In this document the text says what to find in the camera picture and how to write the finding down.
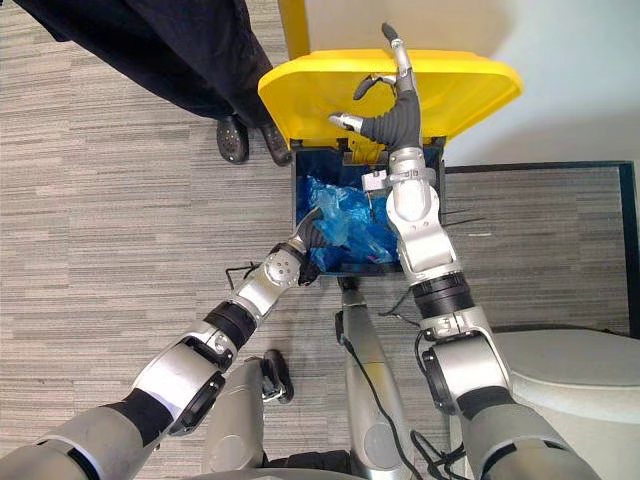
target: black cable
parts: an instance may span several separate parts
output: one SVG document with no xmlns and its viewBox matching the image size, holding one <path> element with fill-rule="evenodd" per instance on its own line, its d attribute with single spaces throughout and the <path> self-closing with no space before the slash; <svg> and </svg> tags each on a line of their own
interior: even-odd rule
<svg viewBox="0 0 640 480">
<path fill-rule="evenodd" d="M 420 352 L 419 352 L 420 341 L 424 337 L 424 332 L 425 332 L 424 330 L 420 330 L 418 332 L 418 335 L 416 336 L 416 340 L 415 342 L 413 342 L 413 354 L 416 356 L 416 362 L 418 363 L 418 368 L 420 369 L 420 372 L 422 372 L 422 375 L 424 375 L 424 377 L 427 378 L 427 369 L 424 368 L 424 363 L 422 363 L 422 359 L 420 358 Z"/>
<path fill-rule="evenodd" d="M 407 297 L 409 296 L 409 294 L 411 293 L 411 289 L 407 289 L 406 292 L 404 292 L 402 294 L 402 296 L 398 299 L 398 301 L 393 305 L 393 307 L 391 307 L 389 310 L 387 310 L 386 312 L 380 312 L 378 313 L 378 316 L 380 317 L 395 317 L 399 320 L 402 320 L 403 322 L 407 322 L 415 327 L 419 327 L 420 324 L 418 322 L 414 322 L 413 320 L 409 320 L 408 318 L 406 318 L 404 315 L 400 315 L 398 312 L 396 312 L 396 310 L 398 309 L 398 307 L 400 305 L 402 305 L 402 302 L 404 302 Z"/>
<path fill-rule="evenodd" d="M 478 217 L 478 218 L 470 218 L 468 220 L 460 220 L 459 222 L 443 223 L 442 228 L 453 227 L 454 225 L 462 225 L 463 223 L 478 222 L 480 220 L 486 220 L 486 218 Z"/>
<path fill-rule="evenodd" d="M 245 266 L 245 267 L 230 267 L 230 268 L 226 268 L 224 270 L 224 274 L 227 276 L 227 282 L 229 283 L 229 288 L 231 288 L 231 290 L 235 290 L 235 287 L 233 285 L 233 279 L 231 278 L 231 273 L 230 272 L 238 272 L 238 271 L 241 271 L 241 270 L 246 270 L 247 272 L 244 274 L 244 277 L 242 277 L 243 279 L 245 279 L 245 278 L 247 278 L 249 276 L 249 274 L 251 272 L 253 272 L 259 266 L 260 266 L 259 263 L 254 263 L 252 261 L 249 261 L 249 265 Z"/>
<path fill-rule="evenodd" d="M 415 430 L 411 430 L 411 434 L 410 434 L 411 443 L 413 443 L 413 446 L 416 448 L 416 450 L 420 452 L 420 455 L 422 455 L 422 458 L 424 459 L 424 461 L 427 462 L 427 472 L 429 473 L 429 475 L 436 478 L 437 480 L 447 480 L 447 478 L 444 475 L 442 475 L 442 473 L 440 473 L 440 470 L 438 469 L 438 465 L 436 464 L 436 461 L 433 460 L 433 458 L 431 458 L 431 455 L 429 455 L 427 451 L 424 449 L 424 447 L 420 445 L 420 442 L 416 438 L 417 434 L 418 432 L 416 432 Z"/>
<path fill-rule="evenodd" d="M 416 430 L 411 430 L 410 437 L 413 446 L 420 452 L 422 458 L 424 458 L 424 461 L 427 462 L 427 472 L 429 472 L 429 475 L 436 478 L 437 480 L 450 480 L 452 478 L 455 480 L 469 480 L 467 477 L 458 475 L 451 470 L 453 464 L 458 460 L 464 458 L 464 456 L 466 455 L 464 446 L 462 444 L 460 444 L 460 446 L 458 446 L 458 448 L 456 448 L 455 450 L 452 450 L 449 453 L 445 453 L 442 451 L 438 451 L 431 444 L 431 442 L 429 442 L 429 440 L 424 437 L 424 435 L 422 435 L 420 432 L 417 432 Z M 429 455 L 427 450 L 420 444 L 420 442 L 423 442 L 425 445 L 427 445 L 429 449 L 438 457 L 438 460 L 434 460 L 431 455 Z M 446 475 L 449 475 L 449 477 L 447 477 L 440 471 L 441 466 L 443 466 Z"/>
<path fill-rule="evenodd" d="M 349 341 L 347 337 L 344 336 L 344 334 L 342 335 L 341 340 L 342 340 L 341 343 L 344 345 L 344 348 L 347 350 L 347 352 L 351 354 L 353 359 L 356 361 L 356 363 L 358 364 L 358 367 L 360 368 L 360 371 L 362 372 L 362 375 L 364 376 L 365 380 L 369 384 L 369 388 L 371 389 L 371 394 L 373 395 L 373 399 L 375 400 L 376 405 L 378 406 L 378 410 L 380 410 L 380 414 L 387 420 L 387 422 L 389 422 L 389 426 L 391 427 L 391 433 L 393 434 L 393 442 L 395 443 L 396 449 L 398 450 L 398 455 L 400 456 L 400 460 L 402 460 L 402 463 L 404 463 L 404 465 L 411 471 L 411 473 L 417 480 L 424 480 L 422 475 L 420 475 L 420 472 L 418 472 L 418 469 L 409 461 L 409 459 L 405 455 L 404 450 L 402 449 L 402 445 L 400 444 L 400 437 L 398 436 L 398 429 L 396 428 L 396 424 L 393 422 L 391 415 L 389 415 L 387 411 L 384 409 L 384 407 L 382 406 L 382 403 L 380 402 L 380 397 L 378 397 L 378 392 L 376 391 L 376 388 L 373 386 L 373 382 L 371 381 L 371 377 L 369 377 L 369 374 L 367 373 L 364 366 L 362 365 L 362 362 L 360 362 L 360 359 L 358 358 L 358 355 L 356 354 L 356 351 L 353 348 L 353 344 Z"/>
</svg>

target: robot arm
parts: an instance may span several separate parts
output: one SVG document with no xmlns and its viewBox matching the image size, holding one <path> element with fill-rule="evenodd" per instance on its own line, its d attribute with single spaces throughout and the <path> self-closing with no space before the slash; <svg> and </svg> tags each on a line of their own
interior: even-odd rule
<svg viewBox="0 0 640 480">
<path fill-rule="evenodd" d="M 395 84 L 396 105 L 381 117 L 337 113 L 329 120 L 389 147 L 389 173 L 364 175 L 363 187 L 391 188 L 387 215 L 423 317 L 421 330 L 433 342 L 422 353 L 420 368 L 434 403 L 460 419 L 475 478 L 595 480 L 596 473 L 546 420 L 511 397 L 508 366 L 438 220 L 439 200 L 431 185 L 435 172 L 426 168 L 423 158 L 420 103 L 409 57 L 391 27 L 383 25 L 383 33 L 398 64 L 396 81 L 368 77 L 354 98 L 382 80 Z"/>
<path fill-rule="evenodd" d="M 222 374 L 289 288 L 312 280 L 307 252 L 324 239 L 312 211 L 204 320 L 160 352 L 120 402 L 92 408 L 0 459 L 0 480 L 126 480 L 167 435 L 192 432 Z"/>
</svg>

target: blue plastic bag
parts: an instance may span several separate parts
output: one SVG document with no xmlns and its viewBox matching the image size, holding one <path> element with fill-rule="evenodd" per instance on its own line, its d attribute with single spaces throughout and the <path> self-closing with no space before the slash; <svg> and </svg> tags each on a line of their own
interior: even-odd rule
<svg viewBox="0 0 640 480">
<path fill-rule="evenodd" d="M 335 271 L 342 263 L 391 263 L 398 259 L 396 237 L 389 228 L 386 199 L 374 198 L 373 216 L 366 194 L 353 187 L 326 185 L 306 177 L 307 211 L 320 207 L 322 231 L 329 248 L 311 252 L 312 260 L 323 272 Z"/>
</svg>

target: white wall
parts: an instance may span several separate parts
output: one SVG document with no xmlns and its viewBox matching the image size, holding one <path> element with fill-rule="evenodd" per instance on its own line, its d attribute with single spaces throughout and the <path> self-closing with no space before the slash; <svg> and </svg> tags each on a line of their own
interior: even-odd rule
<svg viewBox="0 0 640 480">
<path fill-rule="evenodd" d="M 639 0 L 306 5 L 314 50 L 383 47 L 389 20 L 411 48 L 469 50 L 520 73 L 524 94 L 456 138 L 449 165 L 635 160 L 640 178 Z"/>
</svg>

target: black shoe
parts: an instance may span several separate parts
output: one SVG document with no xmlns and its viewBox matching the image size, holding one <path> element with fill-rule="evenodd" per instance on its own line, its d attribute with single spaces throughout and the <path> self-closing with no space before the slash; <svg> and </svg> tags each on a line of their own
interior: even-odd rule
<svg viewBox="0 0 640 480">
<path fill-rule="evenodd" d="M 280 403 L 293 400 L 293 383 L 289 376 L 289 367 L 279 350 L 267 350 L 262 360 L 264 376 L 262 391 L 266 398 L 277 395 Z"/>
<path fill-rule="evenodd" d="M 237 116 L 232 115 L 218 120 L 218 150 L 227 162 L 239 165 L 249 156 L 249 136 Z"/>
<path fill-rule="evenodd" d="M 262 136 L 267 142 L 267 148 L 271 153 L 273 162 L 279 167 L 289 165 L 291 163 L 291 152 L 287 149 L 287 144 L 282 135 L 280 135 L 275 123 L 260 127 L 260 132 L 262 132 Z"/>
</svg>

